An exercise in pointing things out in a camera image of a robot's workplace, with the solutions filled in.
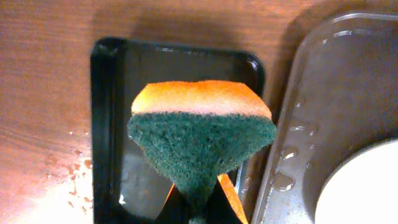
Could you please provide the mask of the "pale grey plate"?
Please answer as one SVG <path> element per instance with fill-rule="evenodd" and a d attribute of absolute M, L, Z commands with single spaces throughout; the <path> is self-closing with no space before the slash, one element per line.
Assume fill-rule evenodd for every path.
<path fill-rule="evenodd" d="M 315 224 L 397 224 L 397 141 L 360 152 L 324 185 Z"/>

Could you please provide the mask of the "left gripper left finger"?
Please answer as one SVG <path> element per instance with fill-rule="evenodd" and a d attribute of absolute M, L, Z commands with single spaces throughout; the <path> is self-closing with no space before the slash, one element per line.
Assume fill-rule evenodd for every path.
<path fill-rule="evenodd" d="M 164 206 L 155 219 L 155 224 L 189 224 L 190 206 L 175 184 L 170 188 Z"/>

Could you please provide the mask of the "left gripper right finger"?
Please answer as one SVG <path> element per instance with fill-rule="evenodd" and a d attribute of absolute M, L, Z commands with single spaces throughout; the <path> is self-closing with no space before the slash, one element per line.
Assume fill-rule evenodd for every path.
<path fill-rule="evenodd" d="M 206 204 L 206 222 L 208 224 L 242 224 L 228 202 L 219 180 Z"/>

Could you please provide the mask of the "green and yellow sponge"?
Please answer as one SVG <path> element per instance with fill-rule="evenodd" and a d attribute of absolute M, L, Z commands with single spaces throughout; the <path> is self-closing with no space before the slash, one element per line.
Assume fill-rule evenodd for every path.
<path fill-rule="evenodd" d="M 218 177 L 270 145 L 277 129 L 263 100 L 240 82 L 146 85 L 131 105 L 128 137 L 187 202 L 189 223 L 221 223 L 210 206 Z"/>

